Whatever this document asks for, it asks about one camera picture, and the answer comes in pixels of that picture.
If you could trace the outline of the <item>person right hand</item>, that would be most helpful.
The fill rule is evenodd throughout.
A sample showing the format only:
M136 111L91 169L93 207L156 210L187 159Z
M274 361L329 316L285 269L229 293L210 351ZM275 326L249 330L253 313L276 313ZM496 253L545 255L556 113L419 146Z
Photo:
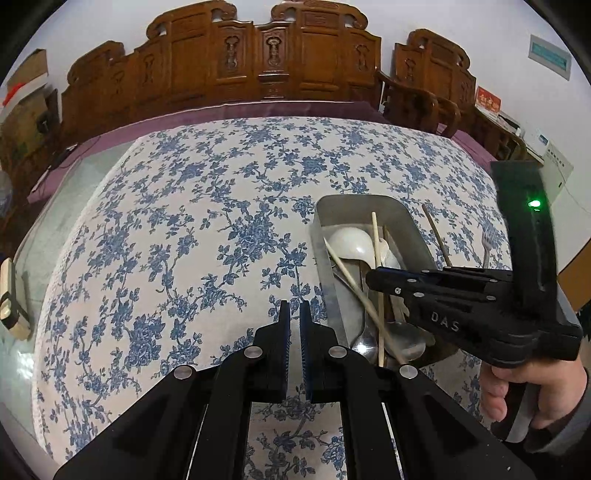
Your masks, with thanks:
M506 396L511 383L540 387L538 411L530 426L544 429L569 416L587 389L588 376L580 358L575 361L533 360L514 369L483 363L480 371L481 410L493 421L508 412Z

